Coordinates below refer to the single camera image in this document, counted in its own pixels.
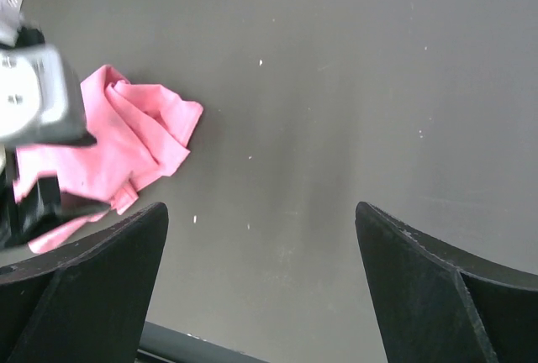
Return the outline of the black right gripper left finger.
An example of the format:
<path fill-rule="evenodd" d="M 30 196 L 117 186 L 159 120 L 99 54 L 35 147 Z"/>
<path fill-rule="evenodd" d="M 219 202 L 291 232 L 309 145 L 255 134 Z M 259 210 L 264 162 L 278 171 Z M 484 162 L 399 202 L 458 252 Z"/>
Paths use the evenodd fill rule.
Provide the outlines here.
<path fill-rule="evenodd" d="M 169 225 L 154 203 L 1 269 L 3 362 L 133 362 Z"/>

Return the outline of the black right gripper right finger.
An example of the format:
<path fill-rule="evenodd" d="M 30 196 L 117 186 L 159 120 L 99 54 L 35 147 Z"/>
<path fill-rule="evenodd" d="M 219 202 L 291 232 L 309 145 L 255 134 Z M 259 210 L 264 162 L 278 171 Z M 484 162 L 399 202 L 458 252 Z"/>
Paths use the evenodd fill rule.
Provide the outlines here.
<path fill-rule="evenodd" d="M 356 235 L 390 362 L 535 362 L 537 277 L 414 229 L 370 203 Z"/>

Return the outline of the pink t shirt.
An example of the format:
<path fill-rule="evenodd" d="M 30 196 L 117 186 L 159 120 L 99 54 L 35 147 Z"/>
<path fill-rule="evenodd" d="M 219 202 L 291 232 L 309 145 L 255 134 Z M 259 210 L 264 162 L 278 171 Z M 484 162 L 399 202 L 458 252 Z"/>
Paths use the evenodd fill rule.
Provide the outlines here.
<path fill-rule="evenodd" d="M 55 175 L 62 191 L 108 203 L 123 214 L 142 189 L 172 176 L 186 160 L 203 106 L 159 84 L 133 84 L 110 65 L 93 72 L 81 89 L 87 127 L 97 143 L 19 148 L 15 198 L 29 194 L 42 176 Z"/>

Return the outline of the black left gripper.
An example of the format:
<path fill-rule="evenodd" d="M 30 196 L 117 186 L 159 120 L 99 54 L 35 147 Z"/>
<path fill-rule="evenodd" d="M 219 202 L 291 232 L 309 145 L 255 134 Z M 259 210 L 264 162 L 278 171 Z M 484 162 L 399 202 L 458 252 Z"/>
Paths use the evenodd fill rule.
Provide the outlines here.
<path fill-rule="evenodd" d="M 14 184 L 20 178 L 17 151 L 3 148 L 1 164 L 1 246 L 18 247 L 78 218 L 108 210 L 106 202 L 64 192 L 57 176 L 38 178 L 29 193 L 15 197 Z"/>

